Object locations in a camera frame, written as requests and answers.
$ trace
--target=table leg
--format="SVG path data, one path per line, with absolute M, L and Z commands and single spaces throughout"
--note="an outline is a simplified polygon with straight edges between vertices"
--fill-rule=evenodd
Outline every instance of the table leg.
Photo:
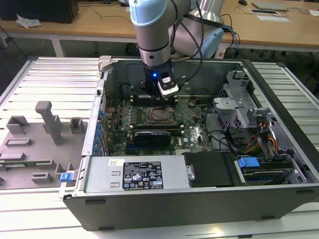
M 228 44 L 220 43 L 215 53 L 215 59 L 223 59 L 227 47 Z
M 99 42 L 98 41 L 93 41 L 93 47 L 94 47 L 94 55 L 96 57 L 99 56 L 100 50 L 99 50 Z
M 55 55 L 57 57 L 65 57 L 65 52 L 62 46 L 62 41 L 59 39 L 59 37 L 54 37 L 51 39 L 52 44 L 53 44 L 53 48 L 55 51 Z
M 2 48 L 7 48 L 8 47 L 8 45 L 7 45 L 6 41 L 5 41 L 5 38 L 3 36 L 0 36 L 0 47 L 2 47 Z

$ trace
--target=motherboard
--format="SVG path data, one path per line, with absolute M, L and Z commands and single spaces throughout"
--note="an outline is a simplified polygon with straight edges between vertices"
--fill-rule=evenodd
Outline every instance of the motherboard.
M 213 151 L 204 125 L 207 104 L 181 99 L 175 106 L 137 107 L 121 101 L 107 108 L 110 156 L 181 155 Z

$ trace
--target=laptop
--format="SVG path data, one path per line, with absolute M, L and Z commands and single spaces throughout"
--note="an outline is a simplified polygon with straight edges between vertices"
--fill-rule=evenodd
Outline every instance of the laptop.
M 289 9 L 285 6 L 275 3 L 267 3 L 267 2 L 252 2 L 252 5 L 258 9 L 262 10 L 276 10 L 276 11 L 288 11 Z

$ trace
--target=warning label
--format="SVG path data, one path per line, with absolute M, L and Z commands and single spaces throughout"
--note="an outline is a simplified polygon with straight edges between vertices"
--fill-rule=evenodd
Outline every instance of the warning label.
M 123 189 L 163 189 L 163 175 L 160 162 L 135 162 L 123 165 Z

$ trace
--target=paper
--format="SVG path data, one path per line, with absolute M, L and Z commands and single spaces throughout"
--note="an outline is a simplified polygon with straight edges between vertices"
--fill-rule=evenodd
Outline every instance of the paper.
M 285 17 L 276 17 L 276 16 L 256 16 L 262 21 L 279 21 L 279 22 L 291 22 L 288 18 Z
M 37 20 L 37 19 L 33 19 L 33 20 L 26 19 L 26 18 L 23 18 L 23 17 L 19 16 L 18 14 L 16 16 L 18 17 L 18 19 L 16 20 L 16 23 L 18 23 L 19 25 L 21 25 L 21 26 L 23 26 L 25 28 L 35 27 L 35 26 L 42 26 L 40 24 L 40 21 Z
M 319 16 L 319 11 L 309 10 L 309 12 L 312 16 Z

